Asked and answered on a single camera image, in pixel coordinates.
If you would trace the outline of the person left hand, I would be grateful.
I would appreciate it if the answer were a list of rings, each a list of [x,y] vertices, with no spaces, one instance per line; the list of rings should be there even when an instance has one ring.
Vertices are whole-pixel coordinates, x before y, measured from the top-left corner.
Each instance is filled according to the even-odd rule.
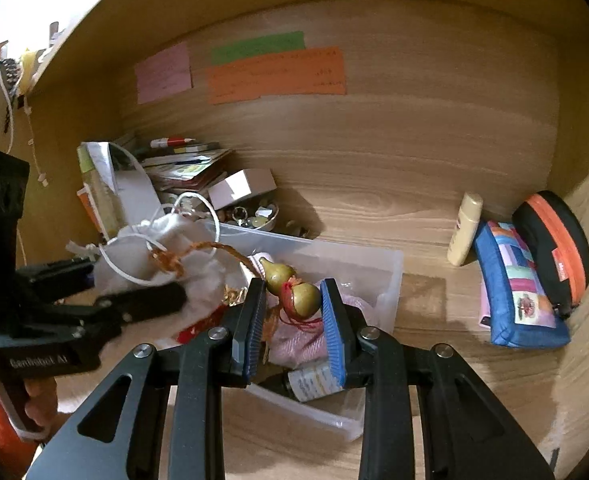
[[[52,426],[58,414],[57,383],[55,378],[25,379],[25,391],[29,400],[25,403],[25,414],[37,426]]]

